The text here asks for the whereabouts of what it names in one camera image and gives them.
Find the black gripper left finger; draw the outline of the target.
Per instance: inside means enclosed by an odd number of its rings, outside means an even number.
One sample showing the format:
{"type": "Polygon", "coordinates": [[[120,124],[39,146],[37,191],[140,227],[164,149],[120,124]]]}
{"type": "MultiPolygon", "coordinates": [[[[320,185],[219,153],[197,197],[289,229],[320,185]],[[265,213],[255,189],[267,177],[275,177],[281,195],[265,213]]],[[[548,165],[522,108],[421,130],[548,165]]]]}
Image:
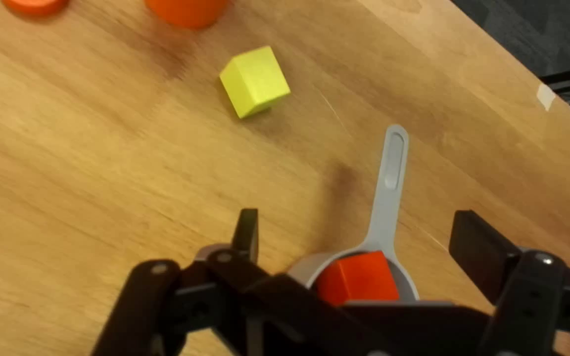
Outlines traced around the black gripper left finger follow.
{"type": "Polygon", "coordinates": [[[239,211],[229,244],[182,268],[150,258],[130,268],[93,356],[180,356],[209,327],[235,353],[334,353],[332,308],[285,274],[257,266],[259,211],[239,211]]]}

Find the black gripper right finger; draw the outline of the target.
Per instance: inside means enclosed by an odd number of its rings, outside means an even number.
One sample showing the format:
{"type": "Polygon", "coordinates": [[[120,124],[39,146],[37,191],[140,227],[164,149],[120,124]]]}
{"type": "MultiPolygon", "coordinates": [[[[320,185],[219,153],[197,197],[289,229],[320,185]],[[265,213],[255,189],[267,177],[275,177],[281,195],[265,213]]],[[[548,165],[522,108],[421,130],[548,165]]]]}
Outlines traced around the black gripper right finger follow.
{"type": "Polygon", "coordinates": [[[570,333],[570,266],[554,252],[516,246],[473,209],[453,215],[449,254],[494,306],[480,356],[552,356],[570,333]]]}

